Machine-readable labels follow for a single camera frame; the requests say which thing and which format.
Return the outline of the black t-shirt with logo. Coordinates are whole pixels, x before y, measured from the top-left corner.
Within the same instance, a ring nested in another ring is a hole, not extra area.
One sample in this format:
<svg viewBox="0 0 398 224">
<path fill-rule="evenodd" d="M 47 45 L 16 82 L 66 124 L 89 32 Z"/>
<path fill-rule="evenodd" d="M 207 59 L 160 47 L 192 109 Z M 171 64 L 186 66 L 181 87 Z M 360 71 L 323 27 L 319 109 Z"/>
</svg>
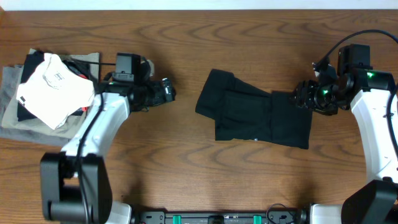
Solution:
<svg viewBox="0 0 398 224">
<path fill-rule="evenodd" d="M 289 93 L 268 93 L 213 69 L 197 101 L 195 112 L 215 121 L 215 139 L 265 141 L 309 148 L 312 112 L 289 101 Z"/>
</svg>

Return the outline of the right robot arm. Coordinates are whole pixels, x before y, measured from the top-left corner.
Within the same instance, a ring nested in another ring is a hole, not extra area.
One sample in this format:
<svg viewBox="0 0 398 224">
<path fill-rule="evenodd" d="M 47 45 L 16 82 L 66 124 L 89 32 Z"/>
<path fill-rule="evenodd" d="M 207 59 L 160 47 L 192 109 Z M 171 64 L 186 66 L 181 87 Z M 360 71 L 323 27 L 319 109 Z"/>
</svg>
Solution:
<svg viewBox="0 0 398 224">
<path fill-rule="evenodd" d="M 391 73 L 354 68 L 300 82 L 292 101 L 323 115 L 350 110 L 359 127 L 366 184 L 341 205 L 313 204 L 309 223 L 397 223 L 397 97 Z"/>
</svg>

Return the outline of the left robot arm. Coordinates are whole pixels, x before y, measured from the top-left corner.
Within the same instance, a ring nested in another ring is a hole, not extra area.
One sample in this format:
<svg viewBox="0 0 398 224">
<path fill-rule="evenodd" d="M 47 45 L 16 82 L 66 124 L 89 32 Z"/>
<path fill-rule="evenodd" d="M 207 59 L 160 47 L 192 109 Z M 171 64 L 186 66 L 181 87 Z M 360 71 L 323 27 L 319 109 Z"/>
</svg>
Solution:
<svg viewBox="0 0 398 224">
<path fill-rule="evenodd" d="M 133 223 L 130 205 L 113 200 L 105 157 L 132 112 L 174 101 L 168 78 L 143 82 L 103 81 L 75 136 L 59 153 L 40 160 L 42 213 L 61 223 Z"/>
</svg>

